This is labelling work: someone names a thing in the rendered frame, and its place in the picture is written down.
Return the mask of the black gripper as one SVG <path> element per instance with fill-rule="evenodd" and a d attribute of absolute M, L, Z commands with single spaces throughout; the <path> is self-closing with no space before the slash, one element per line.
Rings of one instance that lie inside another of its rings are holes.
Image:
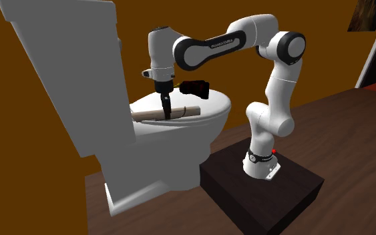
<path fill-rule="evenodd" d="M 169 93 L 174 90 L 174 82 L 172 79 L 169 81 L 154 81 L 154 88 L 157 93 L 160 93 L 164 118 L 169 120 L 172 112 Z"/>

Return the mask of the beige cylinder roll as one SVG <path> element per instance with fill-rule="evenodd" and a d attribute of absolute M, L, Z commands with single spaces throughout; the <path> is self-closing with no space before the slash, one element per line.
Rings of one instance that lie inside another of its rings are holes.
<path fill-rule="evenodd" d="M 169 120 L 178 119 L 182 117 L 190 117 L 200 115 L 201 109 L 199 106 L 184 106 L 179 108 L 172 108 L 170 112 Z M 166 116 L 164 110 L 152 110 L 152 111 L 139 111 L 139 112 L 132 112 L 132 119 L 135 122 L 141 122 L 145 120 L 154 120 L 154 121 L 162 121 L 166 120 Z"/>

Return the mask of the black and dark red object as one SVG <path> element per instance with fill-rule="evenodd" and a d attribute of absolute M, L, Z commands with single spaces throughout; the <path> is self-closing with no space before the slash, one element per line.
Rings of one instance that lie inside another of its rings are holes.
<path fill-rule="evenodd" d="M 192 94 L 201 99 L 208 99 L 210 84 L 204 80 L 183 81 L 179 86 L 179 90 L 185 95 Z"/>

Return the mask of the white toilet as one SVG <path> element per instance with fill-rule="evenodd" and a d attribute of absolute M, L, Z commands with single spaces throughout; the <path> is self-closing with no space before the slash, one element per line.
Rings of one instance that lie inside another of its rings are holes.
<path fill-rule="evenodd" d="M 0 0 L 81 157 L 95 156 L 111 215 L 200 183 L 200 164 L 221 133 L 230 99 L 170 92 L 172 118 L 137 122 L 162 109 L 159 93 L 130 102 L 116 6 L 102 0 Z"/>

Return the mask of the dark robot stand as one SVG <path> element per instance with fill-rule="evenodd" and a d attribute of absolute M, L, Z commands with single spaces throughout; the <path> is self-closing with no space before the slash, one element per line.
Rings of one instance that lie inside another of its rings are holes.
<path fill-rule="evenodd" d="M 200 164 L 200 186 L 244 235 L 279 235 L 317 197 L 324 179 L 276 153 L 272 180 L 248 176 L 242 161 L 250 138 L 217 151 Z"/>

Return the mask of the brown wall picture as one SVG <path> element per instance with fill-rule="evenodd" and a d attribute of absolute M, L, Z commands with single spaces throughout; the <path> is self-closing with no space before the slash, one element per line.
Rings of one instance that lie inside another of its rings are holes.
<path fill-rule="evenodd" d="M 357 0 L 348 32 L 376 30 L 376 0 Z"/>

